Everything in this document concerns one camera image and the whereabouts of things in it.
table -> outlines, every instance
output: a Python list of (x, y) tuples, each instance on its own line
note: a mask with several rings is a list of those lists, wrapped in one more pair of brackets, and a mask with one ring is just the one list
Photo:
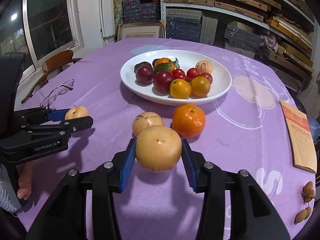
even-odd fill
[[(36, 160), (29, 203), (19, 218), (28, 230), (66, 172), (91, 171), (132, 138), (132, 122), (144, 111), (160, 114), (165, 126), (176, 109), (149, 102), (128, 90), (120, 79), (121, 66), (137, 54), (156, 49), (182, 49), (209, 56), (230, 71), (233, 86), (214, 102), (200, 106), (207, 124), (191, 148), (225, 171), (246, 169), (263, 188), (293, 238), (305, 221), (294, 218), (306, 208), (300, 190), (314, 174), (294, 168), (291, 146), (279, 100), (294, 105), (283, 83), (266, 65), (242, 55), (188, 41), (136, 38), (109, 44), (78, 61), (37, 91), (24, 108), (38, 107), (50, 91), (75, 79), (74, 90), (58, 96), (53, 108), (86, 106), (93, 117), (91, 129), (74, 133), (67, 151)], [(230, 234), (230, 200), (226, 192), (225, 239)], [(195, 194), (180, 160), (165, 173), (153, 174), (136, 162), (126, 191), (115, 194), (116, 214), (123, 240), (195, 239), (203, 194)], [(87, 207), (87, 234), (92, 237), (91, 210)]]

ceiling light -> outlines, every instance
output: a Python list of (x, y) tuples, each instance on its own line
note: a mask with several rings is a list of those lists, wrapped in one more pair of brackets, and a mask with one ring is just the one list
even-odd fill
[(11, 20), (14, 21), (17, 18), (17, 14), (15, 13), (14, 15), (11, 16)]

oval plate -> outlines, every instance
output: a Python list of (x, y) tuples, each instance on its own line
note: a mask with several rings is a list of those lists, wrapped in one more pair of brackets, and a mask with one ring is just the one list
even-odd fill
[[(153, 87), (152, 83), (143, 85), (136, 81), (136, 76), (133, 71), (134, 65), (143, 61), (147, 61), (152, 64), (154, 59), (163, 57), (167, 57), (172, 61), (175, 61), (177, 58), (180, 68), (185, 73), (188, 69), (195, 67), (196, 63), (201, 60), (207, 60), (211, 62), (213, 66), (213, 71), (211, 73), (213, 77), (213, 83), (207, 97), (197, 98), (193, 97), (191, 94), (189, 99), (175, 99), (172, 98), (169, 93), (164, 94), (157, 91)], [(181, 106), (184, 104), (203, 105), (209, 103), (227, 93), (232, 83), (229, 71), (218, 61), (199, 53), (175, 49), (156, 50), (137, 55), (129, 59), (122, 66), (120, 76), (124, 85), (132, 92), (149, 101), (168, 106)]]

white wall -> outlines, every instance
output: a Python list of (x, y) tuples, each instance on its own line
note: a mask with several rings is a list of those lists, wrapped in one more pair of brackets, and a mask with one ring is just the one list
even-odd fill
[(307, 114), (317, 118), (320, 114), (320, 94), (318, 93), (318, 85), (316, 79), (320, 72), (320, 26), (317, 23), (316, 45), (314, 48), (312, 80), (308, 88), (300, 93), (298, 99), (305, 107)]
[[(77, 0), (77, 15), (80, 20), (82, 39), (80, 39), (79, 47), (81, 49), (74, 50), (74, 57), (86, 57), (93, 51), (102, 48), (102, 38), (100, 34), (100, 14), (99, 0)], [(110, 36), (115, 33), (114, 17), (113, 17), (113, 0), (102, 0), (102, 10), (104, 19), (105, 35)], [(114, 42), (114, 39), (106, 41), (107, 43)], [(42, 76), (44, 72), (38, 69), (28, 78), (26, 78), (18, 87), (15, 110), (22, 109), (21, 100), (28, 94), (33, 84)], [(58, 70), (49, 75), (49, 79), (58, 74)]]

finger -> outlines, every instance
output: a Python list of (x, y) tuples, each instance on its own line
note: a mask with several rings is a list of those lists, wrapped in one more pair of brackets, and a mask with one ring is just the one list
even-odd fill
[(17, 192), (18, 199), (22, 199), (29, 193), (27, 188), (19, 188)]
[(19, 187), (23, 187), (26, 183), (32, 180), (32, 162), (25, 163), (19, 175)]
[(27, 183), (24, 187), (20, 187), (17, 192), (18, 199), (27, 199), (31, 194), (31, 181)]
[(26, 195), (23, 197), (23, 199), (24, 199), (24, 200), (27, 200), (27, 199), (30, 197), (30, 195), (31, 195), (31, 189), (29, 190), (28, 194), (26, 194)]

